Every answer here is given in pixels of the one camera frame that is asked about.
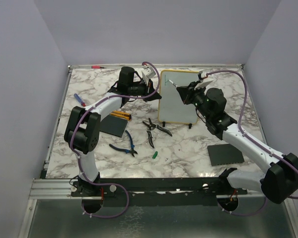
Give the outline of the yellow framed whiteboard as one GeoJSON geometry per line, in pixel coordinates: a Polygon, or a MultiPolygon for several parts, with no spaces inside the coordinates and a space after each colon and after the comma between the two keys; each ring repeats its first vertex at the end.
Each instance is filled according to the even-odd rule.
{"type": "Polygon", "coordinates": [[[168,82],[172,80],[177,86],[188,86],[198,80],[197,71],[164,69],[160,73],[160,99],[158,104],[158,121],[165,126],[167,123],[186,124],[192,128],[198,117],[193,105],[184,105],[176,88],[168,82]]]}

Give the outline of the green marker cap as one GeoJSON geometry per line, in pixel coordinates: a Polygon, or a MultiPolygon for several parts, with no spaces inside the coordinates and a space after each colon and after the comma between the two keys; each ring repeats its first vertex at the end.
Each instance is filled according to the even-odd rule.
{"type": "Polygon", "coordinates": [[[158,155],[158,152],[155,151],[155,153],[153,154],[152,158],[155,159],[157,157],[157,155],[158,155]]]}

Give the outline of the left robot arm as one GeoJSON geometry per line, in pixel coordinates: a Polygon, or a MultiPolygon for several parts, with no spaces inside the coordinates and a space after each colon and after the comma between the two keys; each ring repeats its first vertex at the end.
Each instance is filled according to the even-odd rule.
{"type": "Polygon", "coordinates": [[[94,154],[101,121],[131,99],[149,102],[162,98],[151,80],[153,76],[159,75],[157,69],[149,62],[143,62],[143,66],[143,75],[139,81],[134,80],[136,70],[124,66],[120,70],[118,81],[102,99],[85,108],[74,107],[71,111],[64,140],[75,153],[79,167],[78,177],[84,182],[82,189],[90,196],[96,195],[102,186],[94,154]]]}

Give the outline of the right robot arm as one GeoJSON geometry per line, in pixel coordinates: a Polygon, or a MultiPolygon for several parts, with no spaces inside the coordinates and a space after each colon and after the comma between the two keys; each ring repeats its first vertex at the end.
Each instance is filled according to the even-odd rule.
{"type": "Polygon", "coordinates": [[[208,131],[246,155],[260,172],[229,169],[222,173],[218,188],[229,194],[236,188],[263,193],[270,201],[280,204],[298,190],[298,157],[270,148],[241,126],[224,110],[226,98],[221,89],[206,89],[200,82],[177,86],[177,92],[185,105],[193,105],[205,119],[208,131]]]}

